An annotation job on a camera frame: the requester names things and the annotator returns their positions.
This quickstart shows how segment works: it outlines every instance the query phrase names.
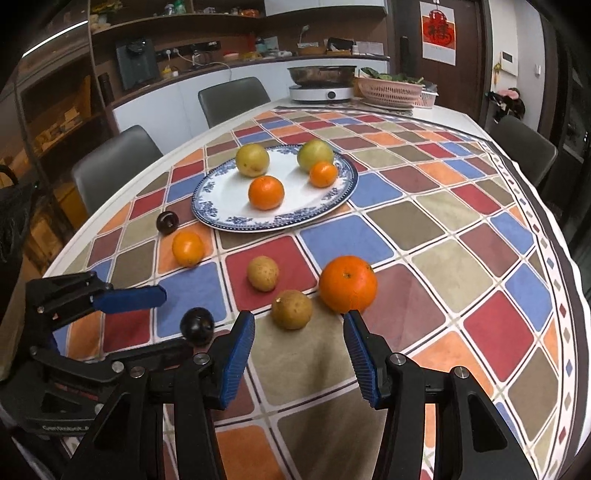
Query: door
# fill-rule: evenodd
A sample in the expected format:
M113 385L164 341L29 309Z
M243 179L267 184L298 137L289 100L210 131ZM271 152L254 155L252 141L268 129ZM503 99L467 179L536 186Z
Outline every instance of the door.
M482 8L478 0L440 0L453 9L455 65L423 58L420 0L394 0L398 71L437 84L436 105L468 114L476 122L484 96L485 40ZM432 9L437 5L428 3Z

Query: tangerine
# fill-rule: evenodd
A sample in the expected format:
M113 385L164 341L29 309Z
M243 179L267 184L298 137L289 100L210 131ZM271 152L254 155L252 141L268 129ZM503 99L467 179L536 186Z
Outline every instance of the tangerine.
M345 255L325 266L318 282L320 298L337 313L364 311L375 299L378 279L365 260Z
M194 267L205 256L203 240L195 232L180 231L173 238L173 255L181 267Z
M310 183L320 189L330 187L339 175L339 170L332 163L319 161L310 169Z
M279 207L284 197L283 184L270 175L254 179L248 187L248 199L253 207L259 210L271 210Z

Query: gray chair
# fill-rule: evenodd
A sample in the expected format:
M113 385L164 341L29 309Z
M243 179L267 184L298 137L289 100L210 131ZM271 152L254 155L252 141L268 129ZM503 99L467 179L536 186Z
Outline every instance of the gray chair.
M525 178L534 187L540 185L556 159L556 147L519 119L509 115L491 127L490 135L519 165Z
M72 168L72 178L89 215L128 181L162 157L148 132L134 125L95 148Z
M209 128L270 101L256 77L220 83L199 92L199 103Z

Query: pink basket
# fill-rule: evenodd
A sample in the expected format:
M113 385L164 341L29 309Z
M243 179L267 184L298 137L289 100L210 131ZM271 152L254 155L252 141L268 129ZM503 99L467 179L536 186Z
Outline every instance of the pink basket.
M405 82L391 82L360 77L359 90L364 97L387 106L414 106L420 98L422 85Z
M435 99L437 98L437 92L428 92L423 90L421 96L418 98L414 106L419 108L433 108L435 105Z

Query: wall poster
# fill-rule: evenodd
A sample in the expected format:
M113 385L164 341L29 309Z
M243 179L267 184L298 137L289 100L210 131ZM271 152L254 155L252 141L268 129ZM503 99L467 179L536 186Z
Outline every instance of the wall poster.
M423 58L456 65L456 21L453 8L421 4Z

